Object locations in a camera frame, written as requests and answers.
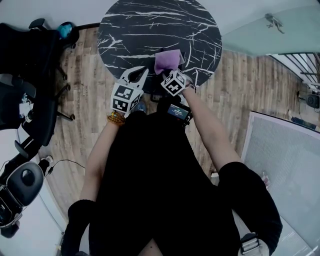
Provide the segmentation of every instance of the black sleeve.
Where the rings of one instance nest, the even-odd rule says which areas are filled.
[[[241,162],[231,162],[219,172],[218,189],[251,232],[269,247],[277,248],[283,225],[265,183]]]
[[[95,207],[96,202],[91,200],[79,200],[70,206],[69,223],[63,235],[61,256],[75,256],[79,252],[81,238],[90,220],[95,216]]]

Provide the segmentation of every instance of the cable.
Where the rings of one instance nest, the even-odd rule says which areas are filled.
[[[75,164],[77,164],[78,166],[82,167],[83,169],[86,169],[86,168],[85,168],[84,166],[82,166],[80,163],[77,163],[77,162],[72,161],[72,160],[69,160],[69,159],[61,159],[61,160],[59,160],[58,162],[56,162],[56,163],[49,169],[48,173],[44,176],[44,178],[46,178],[48,175],[50,175],[50,174],[53,172],[53,170],[54,170],[55,166],[57,165],[57,163],[63,162],[63,161],[69,161],[69,162],[75,163]]]

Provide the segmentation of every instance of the wooden floor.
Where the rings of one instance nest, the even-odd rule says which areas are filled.
[[[97,51],[97,28],[80,31],[75,49],[67,49],[61,58],[71,91],[61,98],[61,111],[75,114],[75,121],[57,119],[49,146],[40,156],[52,155],[54,161],[70,159],[86,164],[86,159],[106,124],[114,78],[105,68]],[[57,79],[57,90],[64,85]],[[229,139],[239,155],[242,153],[249,112],[251,110],[286,118],[288,109],[298,112],[297,90],[301,82],[284,66],[268,56],[252,58],[223,51],[215,74],[197,91],[201,99],[224,123]],[[155,105],[144,95],[148,111]],[[195,124],[186,133],[203,171],[214,170]],[[68,208],[79,199],[85,170],[74,163],[60,162],[48,176],[48,183],[67,217]]]

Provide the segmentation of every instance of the marble tabletop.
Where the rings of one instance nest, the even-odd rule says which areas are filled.
[[[219,28],[195,0],[119,0],[104,15],[97,44],[102,61],[117,79],[132,67],[149,68],[145,93],[155,88],[155,53],[162,48],[181,50],[181,70],[197,86],[214,73],[222,54]]]

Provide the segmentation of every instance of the display screen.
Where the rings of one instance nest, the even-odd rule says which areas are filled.
[[[179,119],[185,120],[189,112],[184,110],[181,107],[178,107],[178,106],[171,104],[168,109],[168,113],[170,115],[173,115],[173,116],[179,118]]]

